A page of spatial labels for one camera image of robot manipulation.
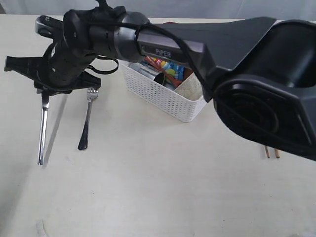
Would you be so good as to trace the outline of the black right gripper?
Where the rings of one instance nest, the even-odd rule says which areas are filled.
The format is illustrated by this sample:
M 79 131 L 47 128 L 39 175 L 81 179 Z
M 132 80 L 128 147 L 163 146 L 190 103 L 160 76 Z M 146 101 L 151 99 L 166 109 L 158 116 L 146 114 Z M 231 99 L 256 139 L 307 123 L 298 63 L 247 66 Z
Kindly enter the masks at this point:
M 101 79 L 85 71 L 96 54 L 75 55 L 63 41 L 52 43 L 42 57 L 7 56 L 4 70 L 34 81 L 34 87 L 51 94 L 101 87 Z

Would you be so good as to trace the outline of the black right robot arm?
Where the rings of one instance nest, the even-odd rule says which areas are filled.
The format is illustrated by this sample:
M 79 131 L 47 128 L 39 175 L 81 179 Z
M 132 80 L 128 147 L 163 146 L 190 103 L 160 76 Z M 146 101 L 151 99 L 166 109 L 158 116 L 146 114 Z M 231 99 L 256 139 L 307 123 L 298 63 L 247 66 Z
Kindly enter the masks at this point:
M 154 57 L 191 69 L 224 125 L 247 140 L 316 158 L 316 25 L 257 17 L 227 23 L 153 24 L 140 12 L 110 7 L 42 15 L 36 33 L 53 39 L 41 57 L 11 57 L 5 71 L 34 83 L 43 101 L 99 88 L 95 59 Z

